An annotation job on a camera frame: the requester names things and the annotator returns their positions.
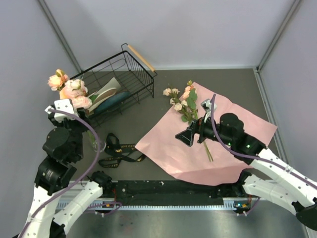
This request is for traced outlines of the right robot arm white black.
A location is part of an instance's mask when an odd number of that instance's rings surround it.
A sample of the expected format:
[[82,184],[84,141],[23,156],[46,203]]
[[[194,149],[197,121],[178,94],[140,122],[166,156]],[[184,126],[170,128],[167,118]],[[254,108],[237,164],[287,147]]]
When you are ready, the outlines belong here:
[[244,131],[244,123],[233,113],[226,113],[216,123],[205,115],[194,120],[186,130],[175,137],[188,146],[206,139],[220,143],[236,159],[270,177],[275,184],[265,182],[255,175],[242,173],[242,178],[231,184],[237,196],[245,193],[264,198],[291,212],[306,227],[317,229],[317,183],[296,171],[278,158],[255,137]]

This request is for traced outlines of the pale pink peony stem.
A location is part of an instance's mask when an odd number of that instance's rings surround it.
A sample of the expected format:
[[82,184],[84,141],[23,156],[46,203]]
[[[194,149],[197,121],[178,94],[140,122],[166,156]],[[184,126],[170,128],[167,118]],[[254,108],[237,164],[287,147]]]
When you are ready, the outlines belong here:
[[65,82],[64,88],[60,91],[60,99],[70,99],[75,109],[84,108],[88,110],[92,101],[87,97],[88,89],[84,81],[80,79]]

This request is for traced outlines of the pink wrapping paper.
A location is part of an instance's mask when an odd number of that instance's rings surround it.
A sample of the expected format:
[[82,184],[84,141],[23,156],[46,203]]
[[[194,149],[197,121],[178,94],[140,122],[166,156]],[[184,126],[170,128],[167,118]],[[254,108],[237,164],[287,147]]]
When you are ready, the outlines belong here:
[[[277,127],[250,111],[217,95],[214,119],[220,122],[225,113],[235,114],[244,123],[244,130],[265,145],[269,145]],[[212,140],[206,141],[213,161],[209,161],[205,145],[195,142],[189,147],[175,138],[188,124],[181,120],[181,114],[174,106],[136,144],[136,148],[176,179],[203,185],[235,183],[240,173],[249,165],[234,158],[223,146]]]

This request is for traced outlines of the small pink rose sprig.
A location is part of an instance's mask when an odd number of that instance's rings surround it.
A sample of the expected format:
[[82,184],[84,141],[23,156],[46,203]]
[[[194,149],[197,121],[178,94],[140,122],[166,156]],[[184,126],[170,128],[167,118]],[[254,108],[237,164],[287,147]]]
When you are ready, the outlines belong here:
[[196,90],[193,86],[187,86],[184,94],[179,98],[180,91],[176,88],[166,88],[163,90],[163,95],[170,98],[169,103],[173,106],[174,110],[181,114],[181,120],[190,124],[193,120],[197,119],[197,109],[189,106],[188,100],[190,94],[194,95]]

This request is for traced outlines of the black ribbon gold lettering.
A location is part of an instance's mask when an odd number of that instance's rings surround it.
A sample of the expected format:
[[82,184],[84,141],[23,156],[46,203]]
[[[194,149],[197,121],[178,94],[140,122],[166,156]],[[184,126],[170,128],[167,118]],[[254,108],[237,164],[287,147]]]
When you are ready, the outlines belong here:
[[133,159],[130,157],[134,152],[139,152],[135,148],[136,144],[121,144],[118,137],[113,133],[109,133],[106,137],[106,147],[104,152],[109,155],[109,157],[100,159],[98,164],[102,168],[118,168],[122,161],[129,163],[142,162],[146,159],[146,155],[141,153],[139,157]]

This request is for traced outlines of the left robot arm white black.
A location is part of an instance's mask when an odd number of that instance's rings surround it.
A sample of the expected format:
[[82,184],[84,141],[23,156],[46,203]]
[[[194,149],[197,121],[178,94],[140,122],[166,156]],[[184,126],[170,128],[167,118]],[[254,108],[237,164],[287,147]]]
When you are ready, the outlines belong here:
[[75,185],[70,181],[76,172],[73,164],[83,159],[83,132],[97,133],[83,108],[71,113],[50,106],[48,114],[55,128],[43,145],[47,156],[38,167],[32,205],[18,238],[64,238],[92,202],[112,192],[111,177],[93,172],[78,195],[56,212],[61,196]]

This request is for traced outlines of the eucalyptus pink flower sprig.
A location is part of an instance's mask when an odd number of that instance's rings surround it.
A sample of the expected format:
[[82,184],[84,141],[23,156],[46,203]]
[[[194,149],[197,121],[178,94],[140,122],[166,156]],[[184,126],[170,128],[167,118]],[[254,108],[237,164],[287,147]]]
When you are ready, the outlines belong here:
[[191,114],[193,115],[194,119],[198,119],[198,109],[196,105],[196,100],[198,98],[196,89],[193,86],[193,82],[189,80],[187,82],[187,87],[185,88],[184,92],[184,100],[187,102],[187,108],[190,109]]

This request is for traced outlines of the peach rose flower stem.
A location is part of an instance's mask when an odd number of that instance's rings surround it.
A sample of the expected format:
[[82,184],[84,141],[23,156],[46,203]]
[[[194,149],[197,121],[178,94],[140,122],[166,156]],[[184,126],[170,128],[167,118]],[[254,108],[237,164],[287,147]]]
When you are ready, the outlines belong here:
[[68,75],[61,69],[57,69],[55,74],[48,79],[48,85],[52,91],[59,92],[60,99],[73,99],[73,87],[71,84],[73,80],[70,80]]

